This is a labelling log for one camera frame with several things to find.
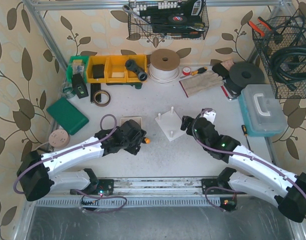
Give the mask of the orange black screwdriver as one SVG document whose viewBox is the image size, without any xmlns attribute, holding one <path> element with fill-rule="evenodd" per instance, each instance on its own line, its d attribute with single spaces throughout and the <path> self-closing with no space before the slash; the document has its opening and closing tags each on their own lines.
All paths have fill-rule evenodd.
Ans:
<svg viewBox="0 0 306 240">
<path fill-rule="evenodd" d="M 149 144 L 150 143 L 150 139 L 145 137 L 143 140 L 142 140 L 142 143 L 143 144 Z"/>
</svg>

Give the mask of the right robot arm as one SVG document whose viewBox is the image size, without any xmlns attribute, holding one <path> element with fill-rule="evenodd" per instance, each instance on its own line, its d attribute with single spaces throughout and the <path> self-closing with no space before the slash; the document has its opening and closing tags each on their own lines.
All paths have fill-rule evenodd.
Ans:
<svg viewBox="0 0 306 240">
<path fill-rule="evenodd" d="M 294 222 L 306 220 L 306 173 L 295 174 L 263 160 L 236 139 L 219 134 L 213 124 L 215 111 L 204 108 L 195 118 L 183 116 L 181 130 L 192 136 L 214 159 L 230 166 L 218 182 L 233 193 L 260 198 Z"/>
</svg>

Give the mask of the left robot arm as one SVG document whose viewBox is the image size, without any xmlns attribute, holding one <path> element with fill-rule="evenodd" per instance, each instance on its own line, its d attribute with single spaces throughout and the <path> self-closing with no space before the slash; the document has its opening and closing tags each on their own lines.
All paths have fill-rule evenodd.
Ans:
<svg viewBox="0 0 306 240">
<path fill-rule="evenodd" d="M 18 178 L 14 185 L 21 185 L 19 193 L 24 194 L 29 202 L 39 200 L 51 192 L 67 190 L 73 195 L 97 195 L 100 192 L 99 180 L 92 169 L 73 172 L 68 169 L 120 150 L 136 155 L 141 145 L 149 142 L 146 131 L 131 119 L 121 126 L 101 129 L 93 137 L 57 152 L 30 152 L 17 171 Z"/>
</svg>

